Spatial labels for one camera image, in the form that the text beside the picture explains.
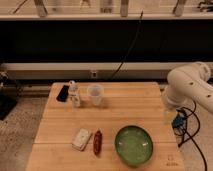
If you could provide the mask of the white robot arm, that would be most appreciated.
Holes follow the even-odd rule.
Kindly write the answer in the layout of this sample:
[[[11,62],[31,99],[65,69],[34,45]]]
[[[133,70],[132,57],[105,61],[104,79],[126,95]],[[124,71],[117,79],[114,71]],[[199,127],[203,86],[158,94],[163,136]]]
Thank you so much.
[[[176,110],[183,107],[188,99],[213,114],[213,86],[207,83],[210,77],[210,67],[204,62],[180,66],[168,73],[168,85],[162,92],[166,124],[173,122]]]

